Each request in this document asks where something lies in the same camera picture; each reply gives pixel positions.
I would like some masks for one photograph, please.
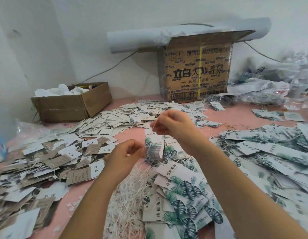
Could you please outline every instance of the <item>hand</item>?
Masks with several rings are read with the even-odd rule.
[[[195,146],[200,141],[206,142],[206,138],[199,132],[191,118],[177,110],[167,110],[151,123],[153,132],[158,135],[170,135],[174,137],[185,153],[194,155]]]
[[[109,181],[117,186],[129,175],[135,163],[145,156],[146,148],[142,143],[134,139],[127,140],[117,145],[110,154],[104,157],[105,167],[102,173],[108,173],[111,177]]]

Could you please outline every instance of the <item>yellow tape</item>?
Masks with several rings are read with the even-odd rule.
[[[202,68],[202,46],[200,47],[199,49],[199,65],[198,65],[198,76],[199,76],[199,79],[198,79],[198,97],[200,97],[201,95],[201,92],[200,92],[200,86],[201,86],[201,76],[199,75],[199,68]]]

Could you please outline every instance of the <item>pink tablecloth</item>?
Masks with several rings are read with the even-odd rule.
[[[105,107],[104,110],[111,110],[128,103],[137,103],[137,101],[141,99],[161,100],[162,98],[160,96],[143,96],[143,97],[116,99],[113,100],[113,102],[111,102],[107,107]],[[208,116],[208,120],[214,122],[221,122],[224,124],[218,128],[204,127],[201,128],[200,131],[207,138],[209,138],[210,136],[218,135],[219,132],[225,131],[227,129],[245,130],[273,123],[267,119],[257,118],[251,111],[251,109],[255,108],[261,109],[262,107],[256,105],[240,104],[232,108],[226,108],[225,111],[221,112],[216,112],[213,108],[208,108],[208,110],[204,112],[204,114]],[[268,108],[268,110],[278,111],[281,109],[277,107],[276,108],[271,107]],[[302,109],[300,113],[308,121],[308,109]],[[284,126],[294,126],[296,124],[296,122],[294,121],[284,121],[275,123]],[[124,142],[128,139],[135,139],[144,143],[145,142],[144,129],[138,127],[131,128],[122,133],[119,133],[117,136],[115,136],[115,138],[119,142]],[[65,197],[60,201],[50,226],[35,233],[31,238],[32,239],[58,238],[62,230],[66,226],[67,222],[69,221],[71,215],[73,214],[73,212],[70,212],[68,210],[67,204],[75,203],[76,201],[78,201],[79,197],[84,195],[84,193],[88,190],[91,184],[92,181],[89,181],[77,186],[72,186],[69,193],[65,195]],[[214,227],[210,225],[204,227],[203,229],[200,230],[199,237],[200,239],[212,239],[212,238],[214,239],[215,238]]]

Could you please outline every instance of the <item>bundle of tags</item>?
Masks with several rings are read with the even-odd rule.
[[[147,100],[101,112],[54,135],[9,148],[7,161],[0,165],[0,238],[28,238],[49,225],[68,186],[100,174],[102,158],[118,144],[113,136],[131,127],[149,128],[171,108],[188,112],[198,127],[220,125],[203,121],[202,102],[182,106]]]
[[[150,131],[146,136],[153,146],[160,142]],[[147,158],[154,167],[158,159],[162,163],[153,170],[152,195],[144,198],[146,239],[198,238],[197,231],[211,221],[216,239],[236,238],[196,161],[173,138],[160,139],[165,157]],[[228,130],[210,141],[308,232],[308,124]]]

